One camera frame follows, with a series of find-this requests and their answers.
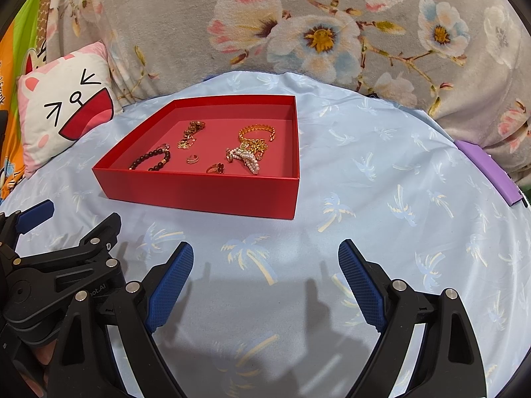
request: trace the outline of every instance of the gold chain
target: gold chain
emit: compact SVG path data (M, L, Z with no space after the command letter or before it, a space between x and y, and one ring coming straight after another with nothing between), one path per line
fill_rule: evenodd
M184 130L183 138L177 144L177 148L187 150L195 142L195 135L199 130L204 129L205 123L202 121L190 121L188 128Z
M240 139L240 148L250 151L254 154L254 156L257 158L257 160L262 160L262 156L264 155L264 152L267 150L267 144L264 139L249 139L246 137L243 137L243 135L246 135L247 133L250 133L251 131L257 131L257 130L263 130L263 131L269 131L271 133L271 136L269 136L269 142L274 141L274 128L272 126L268 126L267 124L253 124L252 126L244 127L240 130L240 133L238 134L238 138Z

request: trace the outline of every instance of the jewelry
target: jewelry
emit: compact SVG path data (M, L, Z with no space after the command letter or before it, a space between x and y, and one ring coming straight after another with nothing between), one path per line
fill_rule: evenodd
M243 148L227 148L227 160L229 163L233 162L233 159L241 160L249 168L253 175L258 175L260 166L258 166L258 160L254 154Z
M187 163L189 165L193 165L194 163L197 163L198 161L199 161L199 157L197 157L195 154L187 158Z
M267 150L266 141L264 139L248 139L246 137L243 137L243 135L246 135L251 131L257 130L269 131L269 133L271 133L271 136L269 137L269 142L274 141L274 128L272 126L268 126L267 124L253 124L251 126L244 127L240 130L240 133L238 134L238 139L241 142L241 149L252 152L257 160L262 160L264 151Z
M199 130L204 129L205 123L203 121L190 121L186 130L184 130L183 138L177 144L177 148L187 150L195 142L195 135Z
M168 144L162 144L158 148L154 149L153 151L150 151L144 155L141 155L138 159L136 159L131 164L131 167L129 167L129 170L135 170L140 163L147 160L149 157L153 157L153 155L158 155L158 154L164 154L164 158L161 161L159 161L155 166L150 167L148 170L162 169L164 165L169 162L169 158L170 158Z
M207 173L223 173L225 172L225 166L223 163L214 163L211 167L206 170Z

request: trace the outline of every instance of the pink pillow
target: pink pillow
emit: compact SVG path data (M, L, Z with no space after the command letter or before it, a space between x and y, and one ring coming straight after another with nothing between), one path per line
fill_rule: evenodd
M21 76L18 100L27 178L121 111L100 42Z

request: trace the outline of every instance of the blue gripper pad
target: blue gripper pad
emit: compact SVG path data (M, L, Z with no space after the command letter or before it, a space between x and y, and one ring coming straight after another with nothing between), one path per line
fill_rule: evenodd
M19 215L15 225L16 231L21 234L28 233L47 219L51 219L54 215L54 209L54 203L48 199L25 210Z
M186 244L149 298L149 314L145 320L149 332L155 332L155 329L168 320L193 264L194 250L190 244Z
M385 331L387 320L383 311L383 297L367 270L345 241L339 246L338 257L339 266L356 298L365 321L369 325L375 326L378 332Z

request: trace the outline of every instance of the pearl necklace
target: pearl necklace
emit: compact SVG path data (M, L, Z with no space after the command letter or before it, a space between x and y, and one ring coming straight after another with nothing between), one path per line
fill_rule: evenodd
M233 159L241 160L249 168L253 175L258 175L260 171L260 166L258 165L257 158L251 151L248 151L242 148L243 145L240 145L237 148L230 149L227 148L227 160L229 163L233 162Z

